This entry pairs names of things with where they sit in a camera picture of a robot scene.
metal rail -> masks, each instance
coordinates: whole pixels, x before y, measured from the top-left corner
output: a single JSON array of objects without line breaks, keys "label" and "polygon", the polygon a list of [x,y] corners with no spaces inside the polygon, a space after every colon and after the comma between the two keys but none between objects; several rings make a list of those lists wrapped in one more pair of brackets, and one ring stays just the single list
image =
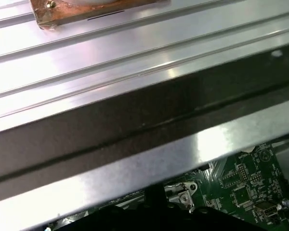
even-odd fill
[{"label": "metal rail", "polygon": [[[26,1],[5,3],[0,5],[0,136],[7,129],[289,44],[289,0],[172,0],[52,31],[37,27]],[[2,178],[0,230],[28,229],[287,132],[289,101],[93,170],[81,165],[91,160],[84,156]],[[23,168],[31,160],[16,162]],[[2,175],[15,167],[10,156],[6,162]],[[76,163],[89,171],[73,172]],[[48,184],[46,176],[58,181]]]}]

